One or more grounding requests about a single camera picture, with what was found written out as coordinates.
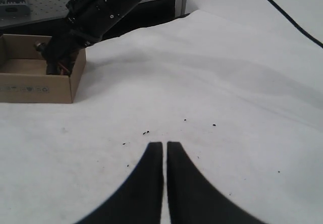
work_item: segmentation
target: black metal part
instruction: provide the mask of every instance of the black metal part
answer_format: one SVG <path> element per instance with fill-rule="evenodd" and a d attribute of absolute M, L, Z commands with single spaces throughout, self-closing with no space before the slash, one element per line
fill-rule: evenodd
<path fill-rule="evenodd" d="M 167 144 L 167 190 L 172 224 L 264 224 L 214 188 L 179 142 Z"/>
<path fill-rule="evenodd" d="M 149 143 L 124 184 L 78 224 L 158 224 L 163 190 L 163 145 Z"/>

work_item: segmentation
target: white backdrop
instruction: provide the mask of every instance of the white backdrop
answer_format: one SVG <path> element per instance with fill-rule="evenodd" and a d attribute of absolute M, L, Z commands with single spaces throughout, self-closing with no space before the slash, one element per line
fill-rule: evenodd
<path fill-rule="evenodd" d="M 322 0 L 274 0 L 305 30 L 323 40 Z M 188 12 L 200 9 L 234 22 L 298 39 L 290 23 L 266 0 L 188 0 Z"/>
<path fill-rule="evenodd" d="M 267 223 L 323 223 L 322 49 L 265 0 L 189 6 L 88 48 L 74 104 L 0 104 L 0 223 L 75 223 L 169 140 Z"/>

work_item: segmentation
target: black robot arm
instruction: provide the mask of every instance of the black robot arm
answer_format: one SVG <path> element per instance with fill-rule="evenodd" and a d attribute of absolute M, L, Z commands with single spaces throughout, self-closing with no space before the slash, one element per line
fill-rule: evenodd
<path fill-rule="evenodd" d="M 102 36 L 127 15 L 141 0 L 70 0 L 64 25 L 48 44 L 36 49 L 47 61 L 49 75 L 69 75 L 71 55 L 102 40 Z"/>

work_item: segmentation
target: cardboard box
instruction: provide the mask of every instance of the cardboard box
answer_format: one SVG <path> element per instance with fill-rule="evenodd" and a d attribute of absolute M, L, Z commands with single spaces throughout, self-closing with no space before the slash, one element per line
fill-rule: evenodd
<path fill-rule="evenodd" d="M 73 102 L 86 64 L 85 50 L 80 50 L 70 77 L 46 75 L 46 61 L 34 44 L 49 40 L 47 36 L 0 37 L 0 102 Z"/>

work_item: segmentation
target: white fabric surface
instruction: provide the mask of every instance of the white fabric surface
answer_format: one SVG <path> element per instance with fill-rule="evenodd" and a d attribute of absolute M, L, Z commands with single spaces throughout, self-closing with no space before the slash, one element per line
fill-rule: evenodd
<path fill-rule="evenodd" d="M 76 222 L 169 140 L 258 218 L 323 223 L 323 50 L 306 40 L 196 11 L 89 48 L 74 104 L 0 104 L 0 223 Z"/>

